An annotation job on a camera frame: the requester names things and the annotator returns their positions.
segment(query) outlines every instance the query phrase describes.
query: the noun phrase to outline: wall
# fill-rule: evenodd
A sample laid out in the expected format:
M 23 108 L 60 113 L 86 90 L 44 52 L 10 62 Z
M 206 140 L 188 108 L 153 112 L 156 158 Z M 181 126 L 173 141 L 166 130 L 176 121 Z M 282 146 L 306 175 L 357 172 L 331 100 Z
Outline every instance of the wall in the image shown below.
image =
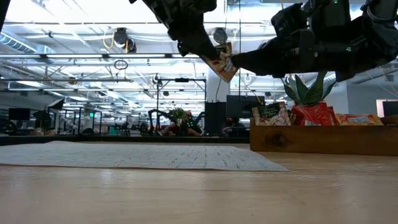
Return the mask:
M 390 86 L 387 90 L 395 93 Z M 398 97 L 380 86 L 348 85 L 348 109 L 350 114 L 377 114 L 376 100 L 396 100 Z
M 331 89 L 330 94 L 325 98 L 328 106 L 332 106 L 335 113 L 348 114 L 347 83 L 339 82 Z
M 28 96 L 19 93 L 0 93 L 0 108 L 30 108 L 43 110 L 58 98 L 50 95 L 39 95 L 37 92 L 28 92 Z

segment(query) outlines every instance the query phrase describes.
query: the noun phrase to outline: ceiling beam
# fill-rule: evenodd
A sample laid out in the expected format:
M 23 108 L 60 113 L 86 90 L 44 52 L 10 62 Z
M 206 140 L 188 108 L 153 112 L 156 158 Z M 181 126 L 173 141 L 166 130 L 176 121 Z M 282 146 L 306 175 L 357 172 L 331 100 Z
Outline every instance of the ceiling beam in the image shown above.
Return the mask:
M 390 74 L 392 74 L 392 73 L 394 73 L 394 72 L 398 72 L 398 68 L 393 69 L 393 70 L 391 70 L 391 71 L 389 71 L 389 72 L 382 72 L 382 73 L 377 74 L 377 75 L 370 75 L 370 74 L 369 74 L 368 77 L 365 77 L 365 78 L 362 78 L 362 79 L 360 79 L 360 80 L 358 80 L 358 81 L 355 81 L 355 82 L 353 82 L 353 84 L 354 84 L 354 85 L 359 85 L 359 84 L 362 84 L 362 83 L 366 83 L 366 82 L 368 82 L 368 81 L 370 81 L 370 80 L 383 77 L 384 75 L 390 75 Z

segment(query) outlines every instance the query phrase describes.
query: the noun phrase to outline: computer monitor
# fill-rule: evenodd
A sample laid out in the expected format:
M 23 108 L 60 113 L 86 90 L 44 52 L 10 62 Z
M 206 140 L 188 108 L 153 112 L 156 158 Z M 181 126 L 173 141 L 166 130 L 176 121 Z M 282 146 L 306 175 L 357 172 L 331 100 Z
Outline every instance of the computer monitor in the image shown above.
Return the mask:
M 30 120 L 29 108 L 9 108 L 8 119 L 15 121 L 28 121 Z
M 221 133 L 221 128 L 225 122 L 226 103 L 206 103 L 205 111 L 205 131 L 210 136 Z
M 265 97 L 258 96 L 264 103 Z M 252 118 L 252 108 L 258 105 L 257 96 L 226 96 L 226 116 L 228 118 Z
M 398 115 L 398 101 L 383 102 L 384 116 Z

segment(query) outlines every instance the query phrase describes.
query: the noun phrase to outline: snack bag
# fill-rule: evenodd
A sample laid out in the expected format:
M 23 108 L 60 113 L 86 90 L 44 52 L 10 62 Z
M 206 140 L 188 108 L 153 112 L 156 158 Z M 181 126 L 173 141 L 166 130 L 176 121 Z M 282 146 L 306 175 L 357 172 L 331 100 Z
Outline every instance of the snack bag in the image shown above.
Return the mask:
M 375 114 L 370 114 L 370 115 L 336 114 L 336 117 L 339 124 L 342 126 L 383 125 L 380 118 Z
M 204 56 L 200 58 L 225 82 L 229 83 L 238 71 L 229 56 L 232 54 L 232 44 L 230 42 L 217 45 L 216 49 L 220 49 L 220 59 L 210 60 Z
M 262 105 L 252 108 L 253 117 L 258 126 L 288 126 L 290 119 L 285 102 Z
M 294 106 L 295 125 L 300 126 L 331 126 L 330 112 L 325 102 L 314 106 Z
M 330 113 L 330 121 L 332 126 L 338 126 L 338 121 L 336 119 L 336 114 L 332 106 L 328 106 L 328 111 Z

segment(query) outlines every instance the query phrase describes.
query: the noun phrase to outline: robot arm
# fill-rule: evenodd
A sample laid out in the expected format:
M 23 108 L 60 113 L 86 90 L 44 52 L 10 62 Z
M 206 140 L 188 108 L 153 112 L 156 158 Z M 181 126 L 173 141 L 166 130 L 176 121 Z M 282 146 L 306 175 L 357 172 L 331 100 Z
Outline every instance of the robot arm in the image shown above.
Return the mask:
M 396 59 L 398 1 L 367 0 L 361 9 L 363 15 L 351 21 L 348 0 L 309 0 L 303 8 L 294 4 L 271 19 L 277 37 L 231 60 L 275 78 L 335 71 L 340 82 Z
M 216 0 L 143 0 L 157 20 L 169 30 L 172 40 L 178 41 L 182 56 L 188 53 L 219 58 L 203 26 L 203 15 L 216 9 Z
M 216 0 L 143 0 L 178 41 L 182 56 L 210 60 L 219 54 L 203 26 Z M 257 75 L 335 71 L 337 81 L 389 63 L 398 56 L 398 0 L 366 0 L 353 21 L 349 0 L 308 0 L 279 11 L 272 19 L 277 37 L 257 50 L 233 55 L 232 63 Z

